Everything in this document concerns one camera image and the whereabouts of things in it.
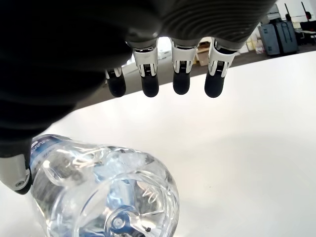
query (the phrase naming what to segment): white table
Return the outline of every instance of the white table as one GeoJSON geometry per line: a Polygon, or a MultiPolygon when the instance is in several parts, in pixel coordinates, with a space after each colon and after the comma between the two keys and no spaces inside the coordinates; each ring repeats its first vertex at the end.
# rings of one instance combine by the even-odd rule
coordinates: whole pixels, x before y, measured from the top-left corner
{"type": "MultiPolygon", "coordinates": [[[[315,61],[310,52],[231,68],[217,99],[205,75],[184,96],[166,84],[152,99],[77,110],[46,133],[162,160],[180,194],[175,237],[315,237],[315,61]]],[[[0,203],[1,236],[41,236],[24,197],[1,185],[0,203]]]]}

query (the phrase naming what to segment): water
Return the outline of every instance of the water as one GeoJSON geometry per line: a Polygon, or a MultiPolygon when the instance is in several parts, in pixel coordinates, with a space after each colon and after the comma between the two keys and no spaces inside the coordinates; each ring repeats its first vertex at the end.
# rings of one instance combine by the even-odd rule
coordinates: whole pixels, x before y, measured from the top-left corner
{"type": "Polygon", "coordinates": [[[133,149],[34,139],[31,194],[48,237],[171,237],[175,182],[156,158],[133,149]]]}

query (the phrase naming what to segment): bottle label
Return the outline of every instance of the bottle label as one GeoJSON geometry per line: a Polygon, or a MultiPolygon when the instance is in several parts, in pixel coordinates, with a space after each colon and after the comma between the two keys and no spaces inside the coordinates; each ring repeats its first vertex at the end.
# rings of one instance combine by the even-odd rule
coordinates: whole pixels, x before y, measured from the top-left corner
{"type": "Polygon", "coordinates": [[[38,169],[40,168],[46,157],[54,151],[57,147],[56,144],[64,142],[65,137],[58,135],[45,135],[33,139],[31,146],[30,168],[32,178],[34,179],[38,169]]]}

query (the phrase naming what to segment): black fingertip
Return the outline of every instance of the black fingertip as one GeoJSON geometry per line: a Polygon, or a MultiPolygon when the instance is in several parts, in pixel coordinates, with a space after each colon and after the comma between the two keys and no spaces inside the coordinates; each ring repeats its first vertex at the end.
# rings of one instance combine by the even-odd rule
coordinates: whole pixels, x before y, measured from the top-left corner
{"type": "Polygon", "coordinates": [[[184,95],[190,88],[190,73],[173,73],[173,89],[178,95],[184,95]]]}
{"type": "Polygon", "coordinates": [[[211,76],[210,73],[207,72],[204,91],[208,97],[216,98],[222,93],[225,77],[221,77],[221,74],[221,71],[216,71],[215,75],[211,76]]]}
{"type": "Polygon", "coordinates": [[[118,78],[108,79],[109,90],[115,97],[122,97],[126,92],[126,84],[123,73],[118,78]]]}
{"type": "Polygon", "coordinates": [[[142,77],[142,88],[147,97],[155,97],[159,92],[157,75],[142,77]]]}

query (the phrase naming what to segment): white wall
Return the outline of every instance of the white wall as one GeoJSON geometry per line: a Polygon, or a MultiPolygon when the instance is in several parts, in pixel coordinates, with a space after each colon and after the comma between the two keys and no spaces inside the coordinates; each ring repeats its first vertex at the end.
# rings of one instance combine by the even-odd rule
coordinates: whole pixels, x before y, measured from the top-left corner
{"type": "Polygon", "coordinates": [[[314,15],[316,15],[316,0],[310,0],[310,2],[311,2],[314,15]]]}
{"type": "Polygon", "coordinates": [[[287,14],[287,11],[284,5],[286,3],[288,11],[290,12],[290,15],[292,17],[292,21],[294,22],[307,21],[301,2],[303,2],[306,11],[309,11],[311,13],[312,20],[316,20],[315,10],[312,8],[312,5],[314,4],[316,5],[316,0],[277,0],[276,4],[278,6],[282,19],[285,19],[285,15],[287,14]]]}

